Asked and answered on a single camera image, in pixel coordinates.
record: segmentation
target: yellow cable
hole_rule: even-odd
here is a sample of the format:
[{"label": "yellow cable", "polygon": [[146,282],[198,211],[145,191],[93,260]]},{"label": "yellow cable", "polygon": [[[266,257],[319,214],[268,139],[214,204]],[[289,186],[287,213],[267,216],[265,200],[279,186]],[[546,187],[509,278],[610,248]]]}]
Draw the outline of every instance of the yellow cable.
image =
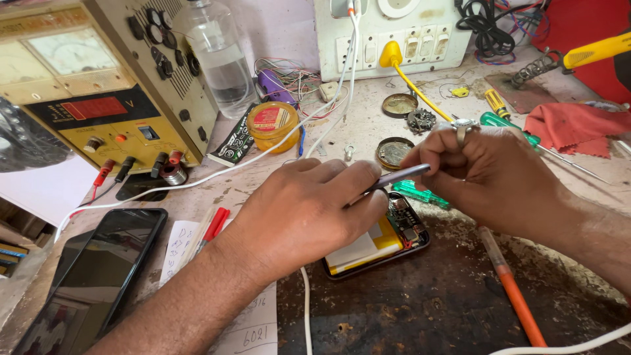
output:
[{"label": "yellow cable", "polygon": [[405,74],[403,74],[401,69],[399,69],[399,63],[397,63],[396,61],[393,61],[392,62],[392,66],[394,66],[394,69],[396,69],[397,73],[399,73],[401,78],[412,88],[412,90],[414,90],[414,92],[421,98],[421,100],[423,100],[429,107],[431,107],[432,110],[436,111],[437,114],[439,114],[441,117],[446,119],[447,122],[453,122],[453,120],[454,120],[453,118],[447,116],[446,113],[442,112],[442,110],[439,109],[436,105],[434,105],[433,102],[430,101],[430,99],[428,99],[425,95],[423,95],[421,90],[419,90],[416,87],[416,85],[412,84],[410,79],[408,79],[408,77],[405,76]]}]

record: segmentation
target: water bottle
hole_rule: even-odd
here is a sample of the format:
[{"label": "water bottle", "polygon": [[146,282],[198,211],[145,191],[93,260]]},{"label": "water bottle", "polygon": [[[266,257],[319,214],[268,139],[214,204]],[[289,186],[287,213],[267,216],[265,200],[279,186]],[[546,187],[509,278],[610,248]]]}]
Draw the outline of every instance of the water bottle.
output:
[{"label": "water bottle", "polygon": [[230,9],[212,0],[189,0],[187,17],[192,27],[187,39],[221,113],[240,119],[257,93]]}]

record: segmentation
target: yellow plug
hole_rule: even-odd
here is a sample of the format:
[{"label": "yellow plug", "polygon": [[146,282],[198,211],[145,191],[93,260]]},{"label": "yellow plug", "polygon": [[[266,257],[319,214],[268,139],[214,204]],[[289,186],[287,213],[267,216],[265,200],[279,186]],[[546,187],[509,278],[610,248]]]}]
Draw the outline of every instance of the yellow plug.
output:
[{"label": "yellow plug", "polygon": [[401,55],[399,44],[395,40],[386,43],[384,50],[381,52],[381,57],[379,58],[379,65],[383,68],[388,68],[398,65],[402,61],[403,56]]}]

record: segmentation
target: red pen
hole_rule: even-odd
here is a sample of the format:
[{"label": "red pen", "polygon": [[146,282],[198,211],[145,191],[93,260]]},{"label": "red pen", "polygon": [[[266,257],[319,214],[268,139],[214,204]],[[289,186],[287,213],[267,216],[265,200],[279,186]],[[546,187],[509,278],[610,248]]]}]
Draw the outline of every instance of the red pen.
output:
[{"label": "red pen", "polygon": [[221,231],[221,228],[223,227],[223,224],[228,218],[228,215],[230,215],[230,210],[227,210],[223,207],[220,207],[217,210],[217,213],[215,213],[215,216],[213,217],[212,222],[210,222],[210,226],[208,226],[206,233],[204,233],[204,238],[202,238],[202,241],[199,244],[197,253],[199,253],[202,250],[202,248],[204,248],[204,246],[208,244],[208,242],[213,240],[217,236],[217,234],[219,234],[219,232]]}]

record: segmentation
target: black smartphone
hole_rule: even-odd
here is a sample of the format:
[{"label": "black smartphone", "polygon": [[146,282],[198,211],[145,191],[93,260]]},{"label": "black smartphone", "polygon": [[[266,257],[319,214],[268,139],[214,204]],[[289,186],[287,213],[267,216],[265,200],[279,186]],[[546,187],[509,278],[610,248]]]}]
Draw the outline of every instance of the black smartphone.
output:
[{"label": "black smartphone", "polygon": [[103,337],[167,217],[162,208],[109,211],[71,258],[13,354],[83,354]]}]

